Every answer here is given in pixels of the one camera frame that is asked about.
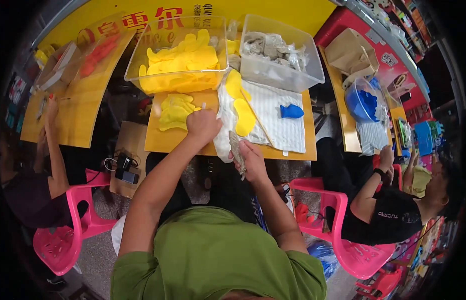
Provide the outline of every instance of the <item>yellow wall sign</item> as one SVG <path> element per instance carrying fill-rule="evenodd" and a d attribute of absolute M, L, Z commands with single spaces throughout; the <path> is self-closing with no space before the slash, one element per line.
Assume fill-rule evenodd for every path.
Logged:
<path fill-rule="evenodd" d="M 246 14 L 257 14 L 275 19 L 303 30 L 314 36 L 326 19 L 335 9 L 328 0 L 298 0 L 288 3 L 284 1 L 259 2 L 237 0 L 225 2 L 210 0 L 210 2 L 191 2 L 187 0 L 163 0 L 152 2 L 144 0 L 90 0 L 61 21 L 41 41 L 41 49 L 47 45 L 64 45 L 76 40 L 83 29 L 109 15 L 126 12 L 122 17 L 122 25 L 128 29 L 137 30 L 134 43 L 139 40 L 146 24 L 156 21 L 158 28 L 167 30 L 182 27 L 179 17 L 195 16 L 201 26 L 206 26 L 208 16 L 225 16 L 227 19 L 242 21 Z M 114 24 L 104 22 L 97 26 L 93 34 L 101 34 Z"/>

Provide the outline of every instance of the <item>black t-shirt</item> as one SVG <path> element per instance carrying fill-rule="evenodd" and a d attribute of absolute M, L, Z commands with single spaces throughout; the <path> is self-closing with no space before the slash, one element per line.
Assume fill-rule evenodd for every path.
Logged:
<path fill-rule="evenodd" d="M 27 227 L 50 228 L 67 225 L 71 218 L 66 194 L 51 199 L 48 175 L 21 170 L 3 189 L 9 207 Z"/>
<path fill-rule="evenodd" d="M 384 187 L 377 199 L 370 224 L 354 216 L 349 207 L 342 226 L 342 238 L 354 243 L 380 245 L 399 243 L 423 227 L 413 196 L 393 187 Z"/>

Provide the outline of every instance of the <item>wristwatch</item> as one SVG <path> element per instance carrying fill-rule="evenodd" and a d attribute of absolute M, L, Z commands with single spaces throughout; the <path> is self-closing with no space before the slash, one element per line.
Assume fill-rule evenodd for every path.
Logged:
<path fill-rule="evenodd" d="M 385 172 L 383 172 L 383 171 L 382 171 L 381 169 L 379 169 L 379 168 L 374 169 L 373 172 L 374 172 L 374 173 L 380 174 L 380 177 L 382 177 L 382 178 L 385 176 Z"/>

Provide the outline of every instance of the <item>blue fish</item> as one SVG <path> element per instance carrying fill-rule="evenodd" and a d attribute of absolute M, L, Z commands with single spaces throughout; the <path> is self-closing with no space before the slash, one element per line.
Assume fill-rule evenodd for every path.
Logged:
<path fill-rule="evenodd" d="M 296 118 L 299 118 L 299 117 L 300 118 L 303 117 L 303 115 L 305 114 L 300 107 L 298 107 L 298 106 L 296 106 L 294 104 L 290 104 L 287 107 L 284 107 L 283 105 L 280 105 L 280 111 L 282 113 L 282 118 L 289 117 L 289 118 L 292 118 L 292 119 L 293 118 L 296 119 Z"/>

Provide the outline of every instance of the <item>brown paper bag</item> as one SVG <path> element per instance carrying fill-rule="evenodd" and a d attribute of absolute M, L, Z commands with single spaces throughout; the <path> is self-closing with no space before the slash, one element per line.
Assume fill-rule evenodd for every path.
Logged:
<path fill-rule="evenodd" d="M 346 28 L 325 48 L 327 63 L 348 77 L 343 89 L 358 77 L 375 75 L 380 67 L 375 49 L 361 34 Z"/>

